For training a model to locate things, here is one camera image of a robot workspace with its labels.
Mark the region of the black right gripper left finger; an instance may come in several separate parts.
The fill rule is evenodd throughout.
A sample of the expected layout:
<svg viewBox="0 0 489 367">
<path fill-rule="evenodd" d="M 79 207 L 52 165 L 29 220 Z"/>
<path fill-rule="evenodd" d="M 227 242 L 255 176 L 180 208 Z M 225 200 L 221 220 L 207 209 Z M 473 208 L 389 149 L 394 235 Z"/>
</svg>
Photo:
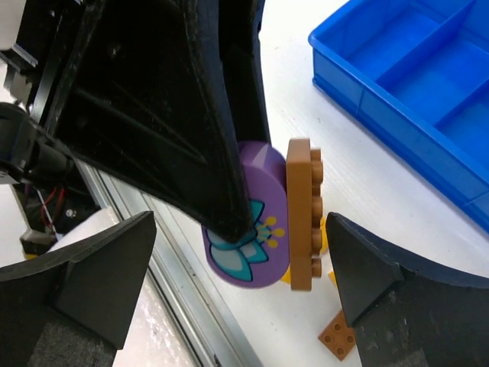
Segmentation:
<svg viewBox="0 0 489 367">
<path fill-rule="evenodd" d="M 123 349 L 156 237 L 142 212 L 1 269 L 3 366 L 111 366 Z"/>
</svg>

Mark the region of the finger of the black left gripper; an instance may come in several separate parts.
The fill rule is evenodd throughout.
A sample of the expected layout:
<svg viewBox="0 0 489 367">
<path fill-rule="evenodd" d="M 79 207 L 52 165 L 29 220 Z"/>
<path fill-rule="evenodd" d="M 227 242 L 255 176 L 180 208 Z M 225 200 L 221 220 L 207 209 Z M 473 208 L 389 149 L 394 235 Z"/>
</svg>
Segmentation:
<svg viewBox="0 0 489 367">
<path fill-rule="evenodd" d="M 32 118 L 65 151 L 231 242 L 252 224 L 240 143 L 269 141 L 262 1 L 38 1 Z"/>
</svg>

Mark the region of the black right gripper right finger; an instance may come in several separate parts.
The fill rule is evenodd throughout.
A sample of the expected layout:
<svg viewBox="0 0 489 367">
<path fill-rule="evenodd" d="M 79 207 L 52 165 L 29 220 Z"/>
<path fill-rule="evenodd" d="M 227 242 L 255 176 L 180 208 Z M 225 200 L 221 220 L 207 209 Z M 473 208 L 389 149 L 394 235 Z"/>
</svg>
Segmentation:
<svg viewBox="0 0 489 367">
<path fill-rule="evenodd" d="M 326 234 L 363 366 L 486 366 L 488 279 L 388 242 L 339 213 Z"/>
</svg>

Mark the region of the brown lego plate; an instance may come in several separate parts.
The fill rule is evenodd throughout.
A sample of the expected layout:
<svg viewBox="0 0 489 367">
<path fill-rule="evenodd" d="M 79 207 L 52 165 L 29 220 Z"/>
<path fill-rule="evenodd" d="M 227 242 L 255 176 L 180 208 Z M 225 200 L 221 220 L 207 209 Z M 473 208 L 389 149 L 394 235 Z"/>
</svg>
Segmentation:
<svg viewBox="0 0 489 367">
<path fill-rule="evenodd" d="M 313 278 L 322 276 L 321 151 L 308 138 L 289 141 L 286 159 L 287 209 L 290 250 L 290 287 L 311 291 Z"/>
<path fill-rule="evenodd" d="M 340 310 L 319 334 L 318 340 L 339 361 L 343 361 L 353 350 L 356 344 L 355 332 L 347 325 L 343 310 Z"/>
</svg>

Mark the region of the purple flower lego piece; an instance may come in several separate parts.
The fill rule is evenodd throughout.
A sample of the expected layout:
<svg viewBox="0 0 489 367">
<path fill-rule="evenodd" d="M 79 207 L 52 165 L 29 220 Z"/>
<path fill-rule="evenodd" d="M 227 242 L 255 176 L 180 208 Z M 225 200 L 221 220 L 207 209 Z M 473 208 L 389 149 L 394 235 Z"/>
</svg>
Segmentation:
<svg viewBox="0 0 489 367">
<path fill-rule="evenodd" d="M 248 188 L 252 227 L 236 243 L 206 228 L 202 239 L 210 268 L 238 287 L 268 287 L 290 264 L 286 161 L 271 145 L 245 141 L 238 145 Z"/>
</svg>

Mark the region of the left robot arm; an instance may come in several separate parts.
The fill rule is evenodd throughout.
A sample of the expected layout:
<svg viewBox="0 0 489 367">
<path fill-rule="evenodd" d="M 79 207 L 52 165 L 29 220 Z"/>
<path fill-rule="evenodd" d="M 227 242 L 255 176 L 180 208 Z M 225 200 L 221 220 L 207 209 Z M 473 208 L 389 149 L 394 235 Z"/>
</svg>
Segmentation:
<svg viewBox="0 0 489 367">
<path fill-rule="evenodd" d="M 27 1 L 1 48 L 1 169 L 51 187 L 80 160 L 235 242 L 238 146 L 269 141 L 262 1 Z"/>
</svg>

